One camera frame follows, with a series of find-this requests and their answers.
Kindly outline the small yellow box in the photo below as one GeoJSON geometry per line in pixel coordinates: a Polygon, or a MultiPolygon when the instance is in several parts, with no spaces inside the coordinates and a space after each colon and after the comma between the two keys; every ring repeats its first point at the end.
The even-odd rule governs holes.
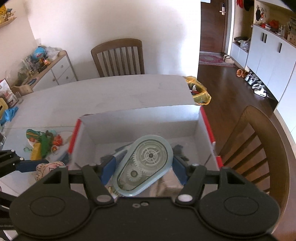
{"type": "Polygon", "coordinates": [[[31,160],[32,161],[36,161],[36,160],[41,160],[42,159],[41,150],[42,150],[41,143],[35,143],[33,145],[33,149],[32,149],[32,152],[31,152],[31,160]]]}

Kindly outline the silver snack packet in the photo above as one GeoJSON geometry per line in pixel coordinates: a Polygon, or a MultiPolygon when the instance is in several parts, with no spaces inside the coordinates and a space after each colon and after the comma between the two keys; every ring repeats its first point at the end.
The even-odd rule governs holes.
{"type": "Polygon", "coordinates": [[[149,195],[151,197],[171,197],[175,199],[183,187],[173,168],[170,168],[165,175],[151,185],[149,195]]]}

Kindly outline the colourful fabric pouch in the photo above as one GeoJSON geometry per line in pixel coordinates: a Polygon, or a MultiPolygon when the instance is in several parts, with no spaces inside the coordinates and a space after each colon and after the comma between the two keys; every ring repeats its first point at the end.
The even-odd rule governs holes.
{"type": "Polygon", "coordinates": [[[44,151],[45,138],[46,138],[46,135],[44,132],[35,131],[33,129],[27,129],[26,138],[28,139],[29,145],[31,147],[34,147],[35,144],[39,143],[41,146],[41,152],[44,151]]]}

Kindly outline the orange red flower toy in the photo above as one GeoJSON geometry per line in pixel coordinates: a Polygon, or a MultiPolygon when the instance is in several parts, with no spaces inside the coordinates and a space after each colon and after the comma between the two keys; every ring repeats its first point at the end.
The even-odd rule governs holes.
{"type": "Polygon", "coordinates": [[[51,152],[56,152],[59,147],[63,144],[63,139],[60,135],[57,135],[53,138],[52,146],[51,146],[51,152]]]}

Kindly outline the light green correction tape dispenser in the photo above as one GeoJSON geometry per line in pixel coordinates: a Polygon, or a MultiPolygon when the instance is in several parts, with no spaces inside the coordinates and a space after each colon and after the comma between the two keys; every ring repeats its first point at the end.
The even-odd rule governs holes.
{"type": "Polygon", "coordinates": [[[134,141],[112,176],[111,190],[117,196],[133,197],[163,177],[173,163],[169,142],[158,135],[134,141]]]}

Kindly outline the green plush toy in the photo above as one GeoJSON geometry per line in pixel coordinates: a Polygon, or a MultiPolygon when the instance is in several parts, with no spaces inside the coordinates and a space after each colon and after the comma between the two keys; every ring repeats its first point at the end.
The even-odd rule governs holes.
{"type": "Polygon", "coordinates": [[[54,139],[54,135],[49,131],[46,131],[45,133],[41,134],[40,143],[41,143],[42,158],[45,158],[50,152],[53,139],[54,139]]]}

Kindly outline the round patterned table mat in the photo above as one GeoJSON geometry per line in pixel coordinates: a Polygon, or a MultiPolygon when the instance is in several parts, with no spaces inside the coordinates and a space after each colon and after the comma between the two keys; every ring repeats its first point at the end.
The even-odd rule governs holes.
{"type": "Polygon", "coordinates": [[[26,138],[30,147],[23,150],[31,153],[31,161],[39,161],[33,170],[36,171],[35,180],[39,181],[51,171],[59,167],[65,167],[69,163],[68,149],[72,138],[71,131],[45,132],[28,129],[26,138]]]}

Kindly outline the blue cloth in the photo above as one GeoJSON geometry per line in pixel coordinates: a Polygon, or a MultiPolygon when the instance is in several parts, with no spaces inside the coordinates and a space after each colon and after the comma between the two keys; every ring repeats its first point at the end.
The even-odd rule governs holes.
{"type": "Polygon", "coordinates": [[[4,111],[4,114],[1,117],[1,121],[0,121],[1,126],[4,125],[8,121],[12,121],[12,119],[15,117],[18,109],[19,108],[17,106],[15,106],[13,108],[6,109],[4,111]]]}

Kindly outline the wooden chair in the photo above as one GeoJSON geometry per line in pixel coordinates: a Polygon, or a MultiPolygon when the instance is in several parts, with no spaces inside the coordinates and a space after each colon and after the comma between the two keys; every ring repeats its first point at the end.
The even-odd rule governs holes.
{"type": "Polygon", "coordinates": [[[117,39],[97,45],[91,50],[99,77],[143,75],[142,41],[133,38],[117,39]]]}
{"type": "Polygon", "coordinates": [[[223,166],[274,198],[283,218],[290,195],[288,152],[268,116],[248,105],[218,155],[223,166]]]}

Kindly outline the red white snack bag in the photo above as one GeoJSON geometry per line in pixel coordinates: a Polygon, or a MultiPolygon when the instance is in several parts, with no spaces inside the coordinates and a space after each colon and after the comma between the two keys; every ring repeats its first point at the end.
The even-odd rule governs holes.
{"type": "Polygon", "coordinates": [[[0,93],[9,108],[13,108],[18,103],[18,99],[10,89],[6,79],[0,81],[0,93]]]}

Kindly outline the white drawer sideboard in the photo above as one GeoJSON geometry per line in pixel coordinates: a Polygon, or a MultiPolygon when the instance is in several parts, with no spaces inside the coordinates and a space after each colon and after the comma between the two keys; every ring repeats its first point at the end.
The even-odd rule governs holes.
{"type": "Polygon", "coordinates": [[[68,54],[65,50],[62,50],[59,52],[58,57],[45,70],[35,74],[22,86],[27,88],[29,93],[31,93],[75,81],[78,80],[68,54]]]}

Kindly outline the red patterned door rug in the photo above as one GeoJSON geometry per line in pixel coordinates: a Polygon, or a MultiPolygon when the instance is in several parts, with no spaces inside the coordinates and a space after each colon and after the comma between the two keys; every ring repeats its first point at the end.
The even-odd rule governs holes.
{"type": "Polygon", "coordinates": [[[222,67],[235,67],[234,63],[227,63],[224,61],[224,55],[221,53],[213,52],[200,52],[199,55],[200,65],[222,66],[222,67]]]}

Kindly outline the yellow flower ornament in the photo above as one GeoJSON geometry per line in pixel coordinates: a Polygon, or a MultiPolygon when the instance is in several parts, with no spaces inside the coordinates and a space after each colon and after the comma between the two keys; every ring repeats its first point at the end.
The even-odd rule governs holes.
{"type": "Polygon", "coordinates": [[[4,23],[6,21],[6,13],[7,13],[7,8],[5,5],[2,5],[0,7],[0,23],[4,23]]]}

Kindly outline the wooden wall shelf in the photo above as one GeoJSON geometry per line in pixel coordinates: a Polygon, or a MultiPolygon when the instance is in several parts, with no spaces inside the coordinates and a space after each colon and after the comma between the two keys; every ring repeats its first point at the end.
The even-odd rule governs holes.
{"type": "Polygon", "coordinates": [[[11,19],[9,19],[9,20],[7,20],[7,21],[1,23],[1,24],[0,24],[0,28],[3,28],[3,27],[5,27],[5,26],[11,24],[14,20],[16,20],[16,17],[11,18],[11,19]]]}

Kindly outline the white wall cabinet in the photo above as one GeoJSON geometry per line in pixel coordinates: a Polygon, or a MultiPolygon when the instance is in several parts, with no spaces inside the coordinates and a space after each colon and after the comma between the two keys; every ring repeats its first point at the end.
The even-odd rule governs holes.
{"type": "Polygon", "coordinates": [[[266,86],[295,137],[295,11],[283,1],[232,1],[233,38],[246,37],[240,64],[266,86]]]}

